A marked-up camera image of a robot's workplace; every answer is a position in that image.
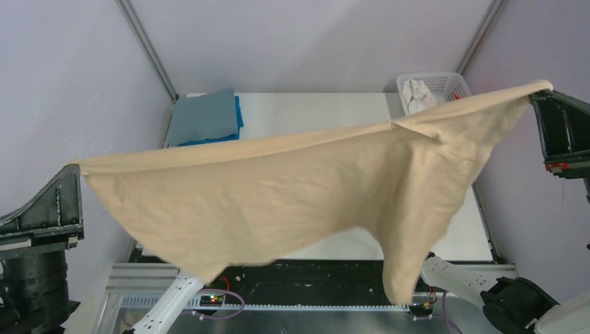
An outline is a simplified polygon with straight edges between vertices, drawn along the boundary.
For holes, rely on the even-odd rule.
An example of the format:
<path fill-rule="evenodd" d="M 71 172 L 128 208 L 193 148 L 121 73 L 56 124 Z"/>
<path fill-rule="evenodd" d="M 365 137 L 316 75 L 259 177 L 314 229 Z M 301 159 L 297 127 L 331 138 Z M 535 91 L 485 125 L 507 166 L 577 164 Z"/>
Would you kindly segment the beige t-shirt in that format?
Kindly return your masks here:
<path fill-rule="evenodd" d="M 494 147 L 549 81 L 375 125 L 77 161 L 106 210 L 161 259 L 210 282 L 351 228 L 384 256 L 388 300 L 407 304 Z"/>

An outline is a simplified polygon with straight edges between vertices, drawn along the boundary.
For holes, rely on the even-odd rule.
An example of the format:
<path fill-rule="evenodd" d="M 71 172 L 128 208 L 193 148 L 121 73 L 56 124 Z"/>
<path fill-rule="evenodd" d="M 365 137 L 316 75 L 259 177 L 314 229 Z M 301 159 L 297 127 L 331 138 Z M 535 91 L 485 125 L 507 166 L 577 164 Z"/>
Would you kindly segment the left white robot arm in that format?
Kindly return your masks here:
<path fill-rule="evenodd" d="M 65 333 L 65 252 L 84 239 L 80 168 L 63 167 L 22 207 L 1 217 L 1 332 Z"/>

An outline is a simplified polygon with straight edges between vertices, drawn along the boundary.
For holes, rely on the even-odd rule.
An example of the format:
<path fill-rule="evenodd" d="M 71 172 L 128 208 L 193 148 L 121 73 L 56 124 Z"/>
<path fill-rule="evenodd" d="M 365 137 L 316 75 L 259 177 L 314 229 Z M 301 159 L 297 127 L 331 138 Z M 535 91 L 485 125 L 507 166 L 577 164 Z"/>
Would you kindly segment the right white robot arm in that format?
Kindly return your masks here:
<path fill-rule="evenodd" d="M 589 186 L 589 103 L 551 90 L 530 95 L 545 169 Z M 404 271 L 416 291 L 439 287 L 480 308 L 501 333 L 588 333 L 589 294 L 560 304 L 532 281 L 477 274 L 430 254 Z"/>

